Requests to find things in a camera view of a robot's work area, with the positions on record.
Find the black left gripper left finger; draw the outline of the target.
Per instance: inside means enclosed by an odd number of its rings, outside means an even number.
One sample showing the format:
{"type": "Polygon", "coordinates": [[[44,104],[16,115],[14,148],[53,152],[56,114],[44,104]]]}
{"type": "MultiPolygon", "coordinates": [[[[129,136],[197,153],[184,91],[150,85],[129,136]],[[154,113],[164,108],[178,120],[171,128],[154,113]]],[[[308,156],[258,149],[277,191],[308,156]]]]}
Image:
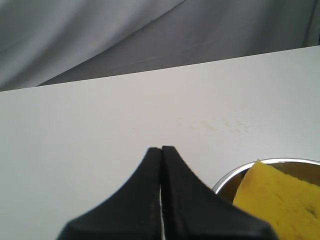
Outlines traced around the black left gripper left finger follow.
{"type": "Polygon", "coordinates": [[[69,221],[60,240],[160,240],[162,151],[151,147],[127,182],[103,203],[69,221]]]}

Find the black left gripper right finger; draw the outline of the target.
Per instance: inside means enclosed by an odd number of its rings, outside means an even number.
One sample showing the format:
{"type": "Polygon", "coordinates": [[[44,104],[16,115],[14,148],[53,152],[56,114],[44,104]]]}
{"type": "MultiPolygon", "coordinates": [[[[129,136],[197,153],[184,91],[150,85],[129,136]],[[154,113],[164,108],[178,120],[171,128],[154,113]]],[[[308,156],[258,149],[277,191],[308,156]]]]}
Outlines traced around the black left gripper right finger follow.
{"type": "Polygon", "coordinates": [[[215,194],[177,149],[163,146],[160,184],[167,240],[276,240],[271,225],[215,194]]]}

